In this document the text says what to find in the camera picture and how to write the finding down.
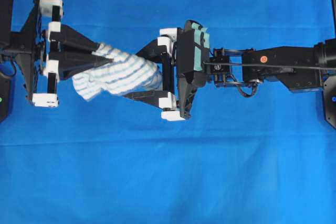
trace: black wire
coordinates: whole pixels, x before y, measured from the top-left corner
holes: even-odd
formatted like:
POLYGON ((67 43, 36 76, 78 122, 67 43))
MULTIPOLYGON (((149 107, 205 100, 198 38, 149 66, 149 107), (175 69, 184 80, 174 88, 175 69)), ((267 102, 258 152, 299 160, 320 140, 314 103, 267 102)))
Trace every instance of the black wire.
POLYGON ((13 59, 10 59, 11 61, 11 65, 12 65, 12 67, 13 67, 13 70, 14 70, 14 73, 13 74, 11 74, 10 76, 9 75, 7 75, 7 74, 5 74, 5 73, 3 73, 2 71, 0 71, 0 77, 2 77, 2 78, 4 78, 4 79, 7 79, 7 80, 11 80, 12 79, 12 77, 14 77, 15 75, 16 75, 16 66, 15 66, 15 64, 14 64, 14 62, 13 62, 13 59))
MULTIPOLYGON (((230 76, 231 76, 231 78, 233 79, 233 81, 238 82, 237 79, 236 79, 236 77, 233 75, 233 73, 231 73, 230 76)), ((240 85, 238 85, 238 84, 236 84, 236 87, 237 87, 239 93, 240 93, 243 97, 245 97, 245 98, 251 98, 251 97, 253 97, 253 96, 257 93, 257 90, 258 90, 258 84, 257 84, 257 83, 252 84, 252 92, 251 92, 251 94, 245 93, 245 92, 241 89, 240 85)))
POLYGON ((254 63, 212 63, 203 62, 204 65, 220 65, 220 66, 238 66, 238 67, 263 67, 263 68, 297 68, 297 69, 311 69, 311 70, 336 70, 336 68, 327 67, 313 67, 313 66, 294 66, 294 65, 267 65, 254 63))
POLYGON ((13 59, 10 59, 11 61, 11 65, 12 65, 12 67, 13 67, 13 70, 14 70, 14 73, 12 74, 12 75, 10 75, 10 77, 14 77, 15 75, 16 75, 16 66, 15 66, 15 64, 14 64, 14 62, 13 62, 13 59))

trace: orange sticker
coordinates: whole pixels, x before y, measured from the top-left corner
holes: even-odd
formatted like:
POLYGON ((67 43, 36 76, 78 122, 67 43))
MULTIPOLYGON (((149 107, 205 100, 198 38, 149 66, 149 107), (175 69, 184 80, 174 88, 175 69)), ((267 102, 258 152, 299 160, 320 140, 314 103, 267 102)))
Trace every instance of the orange sticker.
POLYGON ((266 63, 267 61, 268 61, 267 56, 262 56, 262 57, 260 58, 260 62, 261 62, 261 63, 266 63))

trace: blue backdrop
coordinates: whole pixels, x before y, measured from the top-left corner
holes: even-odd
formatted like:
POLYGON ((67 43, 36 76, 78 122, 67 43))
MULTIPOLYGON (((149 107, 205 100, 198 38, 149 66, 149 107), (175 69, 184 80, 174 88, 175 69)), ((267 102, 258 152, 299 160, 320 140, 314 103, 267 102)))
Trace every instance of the blue backdrop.
MULTIPOLYGON (((64 3, 63 23, 128 52, 187 19, 209 27, 211 47, 311 47, 334 37, 330 0, 64 3)), ((13 30, 31 8, 15 0, 13 30)), ((18 74, 0 125, 0 223, 336 221, 336 131, 320 93, 266 82, 244 99, 208 84, 192 118, 170 123, 107 93, 87 103, 71 80, 58 85, 58 108, 34 108, 22 84, 18 74)))

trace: green tape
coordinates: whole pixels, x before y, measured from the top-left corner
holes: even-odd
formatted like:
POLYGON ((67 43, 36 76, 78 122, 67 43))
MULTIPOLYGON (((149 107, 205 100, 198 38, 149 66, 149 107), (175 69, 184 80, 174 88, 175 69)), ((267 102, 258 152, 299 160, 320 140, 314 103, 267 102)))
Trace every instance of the green tape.
POLYGON ((195 58, 194 58, 194 70, 195 71, 202 71, 201 55, 202 55, 201 50, 198 47, 195 47, 195 58))
POLYGON ((193 29, 195 29, 195 30, 199 30, 200 25, 199 25, 199 24, 196 24, 196 23, 192 23, 192 24, 191 24, 191 28, 193 28, 193 29))
POLYGON ((203 38, 204 38, 204 47, 210 48, 210 34, 205 33, 203 38))
POLYGON ((194 41, 198 45, 201 45, 201 34, 202 34, 202 32, 200 30, 195 30, 195 32, 194 32, 194 41))

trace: striped cloth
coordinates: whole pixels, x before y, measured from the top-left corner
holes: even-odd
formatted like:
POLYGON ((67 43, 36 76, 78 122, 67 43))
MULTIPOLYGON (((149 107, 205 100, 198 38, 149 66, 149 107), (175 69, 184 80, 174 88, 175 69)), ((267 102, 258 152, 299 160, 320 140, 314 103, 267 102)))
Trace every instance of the striped cloth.
POLYGON ((162 75, 155 63, 104 43, 92 54, 114 61, 72 77, 73 87, 85 100, 90 101, 103 90, 114 95, 141 89, 162 90, 162 75))

